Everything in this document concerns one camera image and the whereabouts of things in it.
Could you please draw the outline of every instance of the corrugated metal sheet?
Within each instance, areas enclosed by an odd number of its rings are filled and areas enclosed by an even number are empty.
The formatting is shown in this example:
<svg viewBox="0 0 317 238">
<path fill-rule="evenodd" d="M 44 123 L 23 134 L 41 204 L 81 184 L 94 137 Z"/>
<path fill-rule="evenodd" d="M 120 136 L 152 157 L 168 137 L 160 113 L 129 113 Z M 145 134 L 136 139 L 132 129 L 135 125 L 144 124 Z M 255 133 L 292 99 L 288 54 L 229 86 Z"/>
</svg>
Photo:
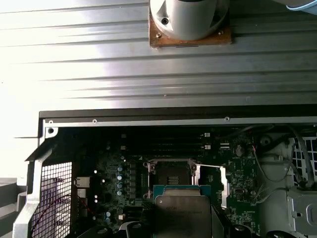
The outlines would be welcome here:
<svg viewBox="0 0 317 238">
<path fill-rule="evenodd" d="M 317 16 L 230 4 L 233 44 L 151 49 L 148 0 L 0 2 L 5 94 L 39 110 L 316 103 Z"/>
</svg>

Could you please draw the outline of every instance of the screw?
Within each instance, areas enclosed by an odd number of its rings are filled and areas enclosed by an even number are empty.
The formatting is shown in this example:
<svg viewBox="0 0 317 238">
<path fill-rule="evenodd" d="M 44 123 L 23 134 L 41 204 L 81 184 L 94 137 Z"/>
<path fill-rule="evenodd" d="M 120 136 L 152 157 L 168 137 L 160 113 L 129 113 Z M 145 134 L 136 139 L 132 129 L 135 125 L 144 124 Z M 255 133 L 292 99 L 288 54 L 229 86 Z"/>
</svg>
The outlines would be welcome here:
<svg viewBox="0 0 317 238">
<path fill-rule="evenodd" d="M 245 230 L 245 228 L 243 226 L 239 226 L 239 225 L 235 226 L 234 229 L 236 229 L 239 232 L 242 232 Z"/>
<path fill-rule="evenodd" d="M 167 18 L 162 19 L 162 24 L 167 25 L 169 23 L 169 20 Z"/>
</svg>

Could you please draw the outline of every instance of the perforated metal panel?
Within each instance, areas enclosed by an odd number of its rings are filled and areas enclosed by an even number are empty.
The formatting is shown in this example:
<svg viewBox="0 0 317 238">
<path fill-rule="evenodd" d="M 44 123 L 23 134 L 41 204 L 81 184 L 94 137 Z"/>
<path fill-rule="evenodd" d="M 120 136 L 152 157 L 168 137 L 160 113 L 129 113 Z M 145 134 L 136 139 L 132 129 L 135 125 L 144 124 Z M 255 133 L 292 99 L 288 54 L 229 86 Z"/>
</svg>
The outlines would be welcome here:
<svg viewBox="0 0 317 238">
<path fill-rule="evenodd" d="M 40 205 L 32 217 L 33 238 L 63 238 L 70 231 L 72 163 L 44 166 Z"/>
<path fill-rule="evenodd" d="M 308 154 L 311 158 L 311 164 L 313 166 L 315 181 L 317 181 L 317 138 L 304 137 L 303 139 L 305 140 Z M 308 177 L 307 177 L 307 169 L 306 169 L 304 154 L 298 141 L 296 139 L 295 141 L 297 143 L 296 143 L 294 154 L 293 154 L 293 164 L 297 166 L 298 172 L 300 175 L 303 176 L 303 179 L 307 180 Z M 294 176 L 294 184 L 298 185 L 295 176 Z"/>
</svg>

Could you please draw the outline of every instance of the hole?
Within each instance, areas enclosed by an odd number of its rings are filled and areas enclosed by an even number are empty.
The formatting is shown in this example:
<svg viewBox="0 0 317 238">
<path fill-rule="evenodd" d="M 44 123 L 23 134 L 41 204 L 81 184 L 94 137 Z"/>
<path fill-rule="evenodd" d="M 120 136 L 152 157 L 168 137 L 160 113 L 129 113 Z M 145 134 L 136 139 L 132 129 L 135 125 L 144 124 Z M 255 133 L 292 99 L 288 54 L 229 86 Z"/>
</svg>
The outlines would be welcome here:
<svg viewBox="0 0 317 238">
<path fill-rule="evenodd" d="M 317 151 L 317 140 L 312 141 L 313 151 Z"/>
<path fill-rule="evenodd" d="M 212 21 L 214 21 L 214 22 L 219 22 L 220 19 L 221 19 L 220 16 L 219 16 L 218 14 L 215 14 L 215 15 L 213 16 Z"/>
<path fill-rule="evenodd" d="M 162 24 L 167 25 L 169 23 L 169 20 L 167 18 L 162 19 Z"/>
</svg>

